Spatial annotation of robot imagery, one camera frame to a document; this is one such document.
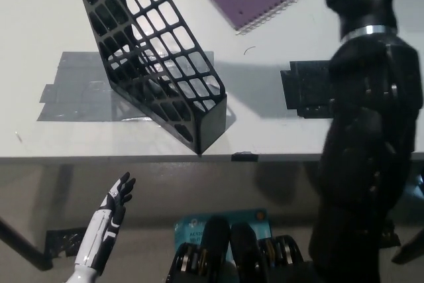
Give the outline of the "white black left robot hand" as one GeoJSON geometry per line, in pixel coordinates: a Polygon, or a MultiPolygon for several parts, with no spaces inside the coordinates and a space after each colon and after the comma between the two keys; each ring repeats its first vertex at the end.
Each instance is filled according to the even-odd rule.
{"type": "Polygon", "coordinates": [[[103,274],[122,225],[126,202],[132,199],[136,180],[124,173],[110,188],[94,212],[79,247],[75,265],[103,274]]]}

